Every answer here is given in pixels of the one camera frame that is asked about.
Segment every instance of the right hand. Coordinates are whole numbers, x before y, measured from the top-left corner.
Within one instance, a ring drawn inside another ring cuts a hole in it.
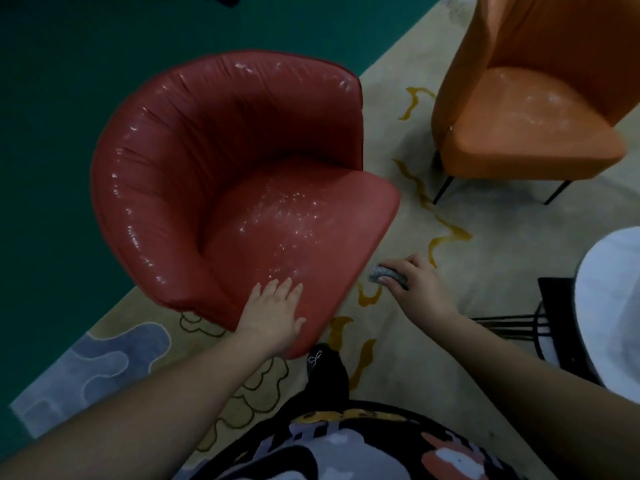
[[[407,318],[422,331],[427,331],[436,322],[460,316],[436,270],[420,254],[407,259],[384,261],[381,266],[394,269],[407,277],[409,290],[404,290],[398,282],[387,276],[380,278],[378,282],[391,291]]]

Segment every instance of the chair leg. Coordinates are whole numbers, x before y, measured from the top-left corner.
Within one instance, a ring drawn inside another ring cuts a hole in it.
[[[545,205],[549,205],[562,191],[569,186],[572,180],[565,180],[562,184],[557,188],[557,190],[547,199]]]
[[[436,195],[436,198],[433,199],[433,204],[434,205],[436,205],[438,203],[438,201],[440,200],[440,197],[442,197],[442,195],[447,190],[448,186],[451,185],[452,182],[453,182],[453,177],[451,177],[451,176],[447,177],[447,180],[446,180],[446,182],[444,182],[444,185],[440,188],[440,191],[438,192],[438,195]]]

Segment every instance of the chair seat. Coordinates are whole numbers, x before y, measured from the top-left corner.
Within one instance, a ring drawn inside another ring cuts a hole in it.
[[[624,140],[564,82],[519,68],[486,71],[442,148],[454,177],[582,180],[622,160]]]
[[[291,277],[305,286],[307,318],[288,356],[304,354],[331,320],[396,215],[399,193],[384,179],[308,157],[261,165],[216,202],[200,249],[233,317],[205,317],[234,330],[251,288]]]

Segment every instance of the green floor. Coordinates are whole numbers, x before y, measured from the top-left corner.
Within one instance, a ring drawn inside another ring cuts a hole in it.
[[[359,74],[436,1],[0,0],[0,458],[28,441],[4,406],[132,286],[89,202],[93,147],[116,105],[155,72],[238,48]]]

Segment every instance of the red leather armchair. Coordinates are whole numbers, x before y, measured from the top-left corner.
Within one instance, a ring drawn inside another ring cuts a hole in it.
[[[354,74],[272,52],[207,56],[116,110],[93,157],[93,208],[146,295],[228,330],[256,282],[302,282],[297,357],[397,211],[397,190],[362,170],[362,143]]]

